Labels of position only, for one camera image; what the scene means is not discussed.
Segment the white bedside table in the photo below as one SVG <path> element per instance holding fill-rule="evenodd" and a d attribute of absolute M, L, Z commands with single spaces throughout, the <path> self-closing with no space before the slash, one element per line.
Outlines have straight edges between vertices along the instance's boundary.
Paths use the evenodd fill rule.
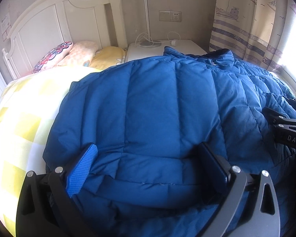
<path fill-rule="evenodd" d="M 139 44 L 131 43 L 128 47 L 125 62 L 153 56 L 162 56 L 166 46 L 170 46 L 183 54 L 204 55 L 207 53 L 192 40 L 179 40 L 176 42 L 175 46 L 170 45 L 170 41 L 162 40 L 160 46 L 147 48 L 141 47 Z"/>

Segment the patterned beige curtain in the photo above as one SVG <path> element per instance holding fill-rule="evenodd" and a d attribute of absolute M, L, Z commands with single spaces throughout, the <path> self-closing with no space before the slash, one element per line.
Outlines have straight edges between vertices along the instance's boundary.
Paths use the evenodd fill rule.
<path fill-rule="evenodd" d="M 294 0 L 216 0 L 209 50 L 226 48 L 279 73 L 286 67 L 285 47 L 294 23 Z"/>

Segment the white wooden headboard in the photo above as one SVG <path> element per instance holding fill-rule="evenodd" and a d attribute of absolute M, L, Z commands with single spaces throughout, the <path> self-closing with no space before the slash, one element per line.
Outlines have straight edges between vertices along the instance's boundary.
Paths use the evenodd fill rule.
<path fill-rule="evenodd" d="M 106 5 L 112 10 L 118 47 L 128 47 L 122 0 L 36 0 L 15 21 L 2 49 L 12 79 L 30 71 L 52 48 L 65 41 L 111 45 Z"/>

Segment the yellow checkered bed sheet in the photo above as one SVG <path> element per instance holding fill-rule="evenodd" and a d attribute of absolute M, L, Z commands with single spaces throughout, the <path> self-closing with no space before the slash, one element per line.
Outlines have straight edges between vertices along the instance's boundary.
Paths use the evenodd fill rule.
<path fill-rule="evenodd" d="M 66 192 L 69 162 L 46 172 L 43 152 L 60 104 L 92 69 L 63 69 L 12 81 L 0 97 L 0 236 L 94 236 Z"/>

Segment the colourful patterned pillow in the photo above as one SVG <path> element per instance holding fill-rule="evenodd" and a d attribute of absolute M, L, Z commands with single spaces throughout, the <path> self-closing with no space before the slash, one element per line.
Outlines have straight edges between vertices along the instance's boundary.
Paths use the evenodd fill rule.
<path fill-rule="evenodd" d="M 56 66 L 72 49 L 71 41 L 63 42 L 50 50 L 33 68 L 32 73 L 45 71 Z"/>

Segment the beige wall socket panel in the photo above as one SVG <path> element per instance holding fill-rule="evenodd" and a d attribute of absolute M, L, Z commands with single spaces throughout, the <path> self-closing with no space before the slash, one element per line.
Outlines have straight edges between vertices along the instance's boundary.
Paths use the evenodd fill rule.
<path fill-rule="evenodd" d="M 159 20 L 161 22 L 181 22 L 182 12 L 177 11 L 159 11 Z"/>

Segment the peach checkered pillow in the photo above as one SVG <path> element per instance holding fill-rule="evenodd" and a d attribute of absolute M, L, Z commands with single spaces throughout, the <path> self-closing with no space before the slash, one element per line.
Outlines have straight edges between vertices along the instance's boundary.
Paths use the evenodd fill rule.
<path fill-rule="evenodd" d="M 80 41 L 73 45 L 69 53 L 56 66 L 88 67 L 99 46 L 92 41 Z"/>

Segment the paper notice on wall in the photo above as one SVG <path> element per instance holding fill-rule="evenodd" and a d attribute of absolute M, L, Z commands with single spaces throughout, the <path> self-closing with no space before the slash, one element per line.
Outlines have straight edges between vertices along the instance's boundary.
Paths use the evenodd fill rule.
<path fill-rule="evenodd" d="M 7 35 L 9 34 L 9 31 L 11 29 L 10 14 L 9 13 L 7 13 L 4 16 L 4 18 L 1 20 L 0 28 L 1 28 L 2 40 L 5 41 L 7 39 Z"/>

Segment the white desk lamp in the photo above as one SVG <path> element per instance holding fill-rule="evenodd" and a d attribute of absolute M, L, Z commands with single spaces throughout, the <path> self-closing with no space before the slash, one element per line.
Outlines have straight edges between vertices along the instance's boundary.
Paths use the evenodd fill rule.
<path fill-rule="evenodd" d="M 137 36 L 135 45 L 141 48 L 156 48 L 160 47 L 160 41 L 154 41 L 151 37 L 151 27 L 150 27 L 150 15 L 149 15 L 149 5 L 148 0 L 144 1 L 144 13 L 146 22 L 146 33 L 141 33 Z"/>

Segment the blue quilted down jacket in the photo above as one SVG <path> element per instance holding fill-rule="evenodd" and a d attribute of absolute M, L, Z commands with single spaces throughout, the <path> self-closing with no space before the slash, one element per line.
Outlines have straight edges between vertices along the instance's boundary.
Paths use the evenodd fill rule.
<path fill-rule="evenodd" d="M 265 107 L 296 119 L 295 95 L 228 49 L 203 56 L 166 47 L 73 82 L 47 139 L 48 170 L 98 155 L 74 202 L 101 236 L 195 236 L 218 208 L 197 146 L 245 172 L 267 170 L 281 234 L 296 222 L 296 150 L 276 144 Z"/>

